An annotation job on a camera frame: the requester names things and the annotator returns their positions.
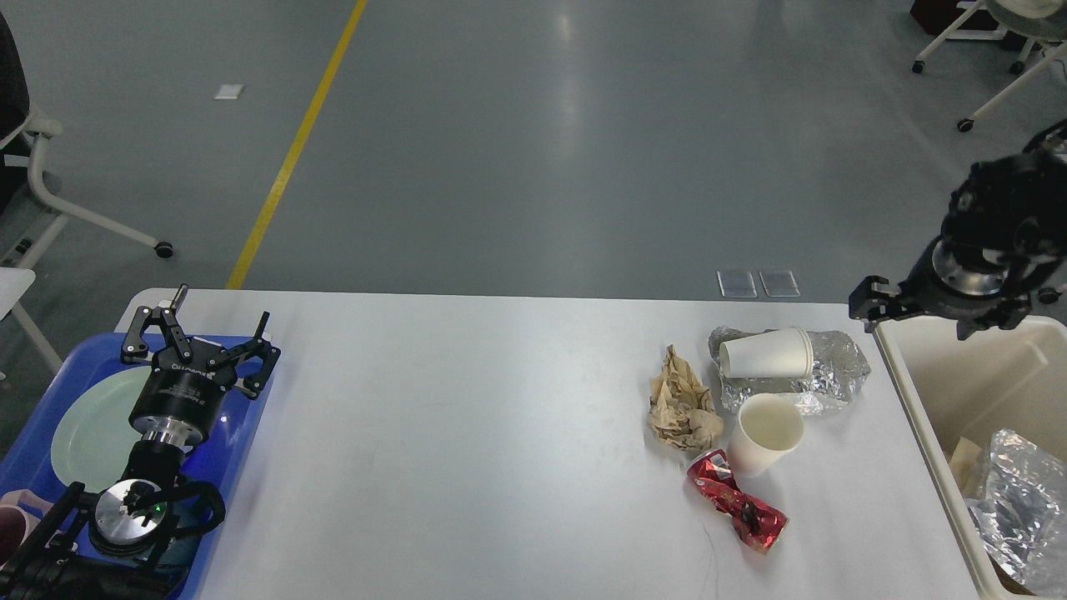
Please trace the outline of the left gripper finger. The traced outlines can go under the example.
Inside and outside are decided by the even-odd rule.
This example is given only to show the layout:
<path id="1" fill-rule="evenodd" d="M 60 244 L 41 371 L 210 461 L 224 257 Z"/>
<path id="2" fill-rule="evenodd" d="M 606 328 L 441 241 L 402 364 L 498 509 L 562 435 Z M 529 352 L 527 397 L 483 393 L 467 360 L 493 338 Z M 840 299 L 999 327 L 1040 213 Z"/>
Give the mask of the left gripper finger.
<path id="1" fill-rule="evenodd" d="M 163 304 L 156 307 L 146 305 L 138 307 L 120 347 L 122 364 L 152 364 L 157 357 L 168 351 L 175 353 L 180 364 L 191 363 L 192 345 L 177 320 L 177 313 L 179 307 L 182 307 L 188 293 L 189 285 L 182 284 L 177 288 L 175 296 Z M 163 335 L 163 346 L 158 350 L 152 350 L 144 340 L 148 329 L 155 327 Z"/>
<path id="2" fill-rule="evenodd" d="M 262 312 L 250 340 L 207 357 L 207 372 L 216 373 L 216 380 L 226 391 L 237 390 L 251 400 L 262 395 L 281 358 L 281 348 L 272 344 L 267 332 L 270 318 L 271 312 Z M 239 375 L 238 368 L 248 362 L 257 362 L 258 368 L 248 375 Z"/>

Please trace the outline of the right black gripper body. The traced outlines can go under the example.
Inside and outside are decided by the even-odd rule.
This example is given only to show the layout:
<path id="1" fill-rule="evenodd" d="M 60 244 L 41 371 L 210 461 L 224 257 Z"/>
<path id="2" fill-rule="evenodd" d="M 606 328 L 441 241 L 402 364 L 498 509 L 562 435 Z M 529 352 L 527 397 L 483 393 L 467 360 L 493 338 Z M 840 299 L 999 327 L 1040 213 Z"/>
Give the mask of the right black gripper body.
<path id="1" fill-rule="evenodd" d="M 1029 304 L 1032 312 L 1030 293 L 1014 290 L 1010 274 L 1009 265 L 989 260 L 985 251 L 931 242 L 899 284 L 899 300 L 922 307 L 921 316 L 953 322 L 976 318 L 1000 304 Z"/>

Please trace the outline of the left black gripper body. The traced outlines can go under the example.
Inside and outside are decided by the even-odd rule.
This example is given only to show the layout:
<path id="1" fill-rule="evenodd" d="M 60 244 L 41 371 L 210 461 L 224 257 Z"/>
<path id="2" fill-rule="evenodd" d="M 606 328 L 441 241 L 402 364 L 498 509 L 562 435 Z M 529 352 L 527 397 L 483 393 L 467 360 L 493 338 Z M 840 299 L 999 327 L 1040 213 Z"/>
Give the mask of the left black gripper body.
<path id="1" fill-rule="evenodd" d="M 125 341 L 126 364 L 150 368 L 129 424 L 146 442 L 198 447 L 210 439 L 226 394 L 238 384 L 243 356 L 209 340 L 190 340 L 189 361 L 177 346 L 150 352 L 145 342 Z"/>

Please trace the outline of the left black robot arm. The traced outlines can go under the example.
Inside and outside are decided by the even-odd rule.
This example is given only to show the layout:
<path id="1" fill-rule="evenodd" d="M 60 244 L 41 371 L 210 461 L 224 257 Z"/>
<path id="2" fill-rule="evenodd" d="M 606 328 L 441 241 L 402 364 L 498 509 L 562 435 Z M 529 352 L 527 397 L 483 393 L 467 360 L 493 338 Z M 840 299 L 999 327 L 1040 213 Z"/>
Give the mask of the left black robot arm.
<path id="1" fill-rule="evenodd" d="M 194 337 L 172 300 L 91 337 L 3 460 L 4 599 L 191 599 L 282 350 Z"/>

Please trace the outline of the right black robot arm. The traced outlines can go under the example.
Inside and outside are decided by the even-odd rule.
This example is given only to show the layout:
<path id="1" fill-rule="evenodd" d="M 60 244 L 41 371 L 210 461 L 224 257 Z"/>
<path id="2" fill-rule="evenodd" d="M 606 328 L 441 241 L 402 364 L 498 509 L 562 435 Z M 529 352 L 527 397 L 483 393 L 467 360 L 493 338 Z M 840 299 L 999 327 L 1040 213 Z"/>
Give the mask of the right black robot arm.
<path id="1" fill-rule="evenodd" d="M 1066 258 L 1064 132 L 1064 121 L 1056 122 L 1021 152 L 972 164 L 908 277 L 896 284 L 866 277 L 849 295 L 849 317 L 866 332 L 919 316 L 944 318 L 964 341 L 1012 330 L 1034 303 L 1063 298 L 1064 284 L 1050 279 Z"/>

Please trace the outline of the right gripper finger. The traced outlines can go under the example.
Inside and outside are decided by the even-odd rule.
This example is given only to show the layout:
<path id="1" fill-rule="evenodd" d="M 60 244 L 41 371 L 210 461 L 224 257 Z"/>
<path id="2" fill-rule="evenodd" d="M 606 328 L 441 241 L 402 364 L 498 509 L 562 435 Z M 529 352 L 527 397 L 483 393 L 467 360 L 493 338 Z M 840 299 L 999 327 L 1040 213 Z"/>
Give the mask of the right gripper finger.
<path id="1" fill-rule="evenodd" d="M 989 312 L 973 318 L 961 319 L 956 326 L 956 337 L 967 341 L 976 332 L 999 329 L 1016 329 L 1030 315 L 1029 304 L 1000 304 Z"/>
<path id="2" fill-rule="evenodd" d="M 873 332 L 878 323 L 903 322 L 922 315 L 922 307 L 899 300 L 902 289 L 885 277 L 865 277 L 849 294 L 849 318 Z"/>

